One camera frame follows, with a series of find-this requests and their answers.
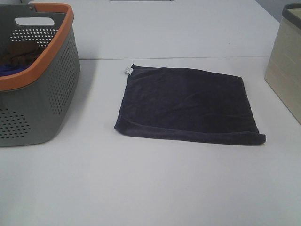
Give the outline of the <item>dark navy towel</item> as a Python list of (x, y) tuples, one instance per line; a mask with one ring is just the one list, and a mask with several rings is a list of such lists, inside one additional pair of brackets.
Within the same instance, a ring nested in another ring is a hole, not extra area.
[(132, 137), (227, 145), (261, 145), (238, 76), (190, 68), (126, 69), (127, 84), (114, 126)]

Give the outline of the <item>brown towel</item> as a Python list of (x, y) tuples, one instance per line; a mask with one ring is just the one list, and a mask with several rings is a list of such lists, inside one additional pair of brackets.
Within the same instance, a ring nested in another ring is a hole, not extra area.
[(45, 50), (35, 41), (12, 42), (4, 50), (0, 58), (0, 65), (4, 66), (29, 66)]

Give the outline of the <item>blue towel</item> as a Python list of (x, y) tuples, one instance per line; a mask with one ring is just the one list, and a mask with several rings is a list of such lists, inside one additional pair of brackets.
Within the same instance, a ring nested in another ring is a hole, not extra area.
[(0, 76), (3, 77), (3, 76), (9, 76), (12, 74), (16, 74), (16, 73), (26, 70), (28, 67), (29, 67), (29, 65), (28, 66), (1, 65), (0, 66)]

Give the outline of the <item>grey basket with orange rim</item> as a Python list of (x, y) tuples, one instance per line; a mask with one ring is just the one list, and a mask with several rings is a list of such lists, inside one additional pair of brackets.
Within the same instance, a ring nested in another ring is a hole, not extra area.
[(35, 41), (45, 50), (19, 73), (0, 77), (0, 145), (34, 145), (58, 132), (80, 73), (72, 23), (64, 3), (0, 7), (0, 57), (12, 42)]

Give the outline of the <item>beige fabric storage box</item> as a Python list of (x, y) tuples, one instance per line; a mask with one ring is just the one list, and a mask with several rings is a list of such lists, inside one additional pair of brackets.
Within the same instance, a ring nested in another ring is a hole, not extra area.
[(301, 122), (301, 5), (284, 6), (265, 81)]

